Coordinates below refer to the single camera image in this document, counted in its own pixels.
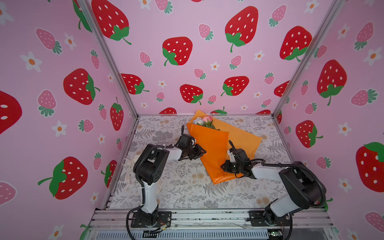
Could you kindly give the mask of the orange wrapping paper sheet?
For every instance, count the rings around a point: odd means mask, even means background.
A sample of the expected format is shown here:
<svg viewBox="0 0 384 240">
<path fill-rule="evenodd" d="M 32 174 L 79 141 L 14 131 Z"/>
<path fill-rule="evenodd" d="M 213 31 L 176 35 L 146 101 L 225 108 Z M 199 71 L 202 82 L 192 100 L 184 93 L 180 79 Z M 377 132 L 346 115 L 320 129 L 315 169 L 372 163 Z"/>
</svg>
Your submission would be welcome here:
<svg viewBox="0 0 384 240">
<path fill-rule="evenodd" d="M 227 154 L 231 148 L 229 141 L 232 141 L 236 148 L 243 149 L 248 157 L 253 157 L 262 142 L 262 138 L 215 118 L 213 118 L 213 125 L 219 128 L 218 130 L 193 123 L 197 118 L 206 116 L 207 114 L 204 112 L 196 111 L 193 118 L 187 123 L 187 128 L 190 135 L 196 139 L 197 144 L 207 151 L 201 157 L 201 161 L 213 184 L 217 185 L 235 179 L 234 174 L 226 173 L 221 168 L 221 165 L 229 159 Z"/>
</svg>

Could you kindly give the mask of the cream fake rose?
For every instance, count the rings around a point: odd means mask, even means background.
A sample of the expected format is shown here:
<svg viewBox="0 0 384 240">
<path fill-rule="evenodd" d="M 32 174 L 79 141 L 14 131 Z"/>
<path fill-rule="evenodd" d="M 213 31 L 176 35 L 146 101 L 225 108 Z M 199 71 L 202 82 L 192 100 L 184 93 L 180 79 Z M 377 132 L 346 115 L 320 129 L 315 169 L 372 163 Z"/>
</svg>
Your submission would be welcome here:
<svg viewBox="0 0 384 240">
<path fill-rule="evenodd" d="M 208 123 L 204 123 L 204 125 L 201 126 L 201 127 L 205 127 L 205 128 L 216 130 L 216 127 L 213 125 L 213 121 L 212 122 L 208 122 Z"/>
</svg>

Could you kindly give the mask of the pink fake rose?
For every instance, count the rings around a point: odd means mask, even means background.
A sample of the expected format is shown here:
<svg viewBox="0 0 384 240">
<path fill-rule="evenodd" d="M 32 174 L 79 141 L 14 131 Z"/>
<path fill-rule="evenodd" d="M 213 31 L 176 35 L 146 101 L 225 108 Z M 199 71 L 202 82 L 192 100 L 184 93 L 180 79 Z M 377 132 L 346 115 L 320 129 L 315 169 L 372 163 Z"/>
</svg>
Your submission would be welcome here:
<svg viewBox="0 0 384 240">
<path fill-rule="evenodd" d="M 208 122 L 212 122 L 213 121 L 213 118 L 211 116 L 205 116 L 202 118 L 202 120 L 205 122 L 205 123 L 208 123 Z"/>
</svg>

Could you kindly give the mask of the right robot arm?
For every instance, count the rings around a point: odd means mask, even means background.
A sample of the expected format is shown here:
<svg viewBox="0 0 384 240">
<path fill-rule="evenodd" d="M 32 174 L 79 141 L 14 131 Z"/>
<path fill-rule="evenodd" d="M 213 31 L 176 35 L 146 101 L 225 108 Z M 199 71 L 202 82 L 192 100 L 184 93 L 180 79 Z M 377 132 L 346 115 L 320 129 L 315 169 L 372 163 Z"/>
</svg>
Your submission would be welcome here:
<svg viewBox="0 0 384 240">
<path fill-rule="evenodd" d="M 276 225 L 281 218 L 299 211 L 325 206 L 326 187 L 302 162 L 269 164 L 263 159 L 251 160 L 244 150 L 235 148 L 229 150 L 229 157 L 221 165 L 226 173 L 283 183 L 287 193 L 265 207 L 262 219 L 268 225 Z"/>
</svg>

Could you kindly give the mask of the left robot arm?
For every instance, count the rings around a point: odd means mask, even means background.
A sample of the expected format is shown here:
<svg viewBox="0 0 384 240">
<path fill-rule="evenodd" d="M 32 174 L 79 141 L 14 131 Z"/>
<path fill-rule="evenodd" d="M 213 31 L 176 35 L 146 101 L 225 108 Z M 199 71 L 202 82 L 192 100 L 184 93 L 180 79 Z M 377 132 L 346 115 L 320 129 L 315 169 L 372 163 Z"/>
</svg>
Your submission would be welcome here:
<svg viewBox="0 0 384 240">
<path fill-rule="evenodd" d="M 148 144 L 133 167 L 135 178 L 142 189 L 139 217 L 151 225 L 156 222 L 159 211 L 157 185 L 167 161 L 196 160 L 206 153 L 195 138 L 188 134 L 181 134 L 174 145 Z"/>
</svg>

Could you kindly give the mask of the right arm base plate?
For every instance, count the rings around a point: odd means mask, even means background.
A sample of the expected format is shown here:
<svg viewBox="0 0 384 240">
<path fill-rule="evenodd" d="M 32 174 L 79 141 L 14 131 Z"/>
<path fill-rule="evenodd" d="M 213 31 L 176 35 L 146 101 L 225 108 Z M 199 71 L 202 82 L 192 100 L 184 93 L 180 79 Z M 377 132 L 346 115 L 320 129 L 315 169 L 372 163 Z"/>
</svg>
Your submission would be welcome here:
<svg viewBox="0 0 384 240">
<path fill-rule="evenodd" d="M 289 227 L 292 223 L 288 214 L 283 217 L 276 217 L 272 212 L 249 211 L 246 222 L 250 222 L 253 227 Z"/>
</svg>

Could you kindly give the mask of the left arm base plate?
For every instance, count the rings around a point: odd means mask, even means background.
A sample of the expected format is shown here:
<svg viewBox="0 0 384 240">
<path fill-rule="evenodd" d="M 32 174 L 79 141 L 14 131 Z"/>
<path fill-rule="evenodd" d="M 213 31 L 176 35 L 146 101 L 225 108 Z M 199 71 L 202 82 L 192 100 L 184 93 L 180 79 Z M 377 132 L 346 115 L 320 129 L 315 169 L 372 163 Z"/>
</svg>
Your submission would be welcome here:
<svg viewBox="0 0 384 240">
<path fill-rule="evenodd" d="M 154 212 L 147 214 L 145 212 L 134 213 L 130 223 L 131 228 L 159 228 L 164 225 L 170 225 L 172 221 L 172 212 Z"/>
</svg>

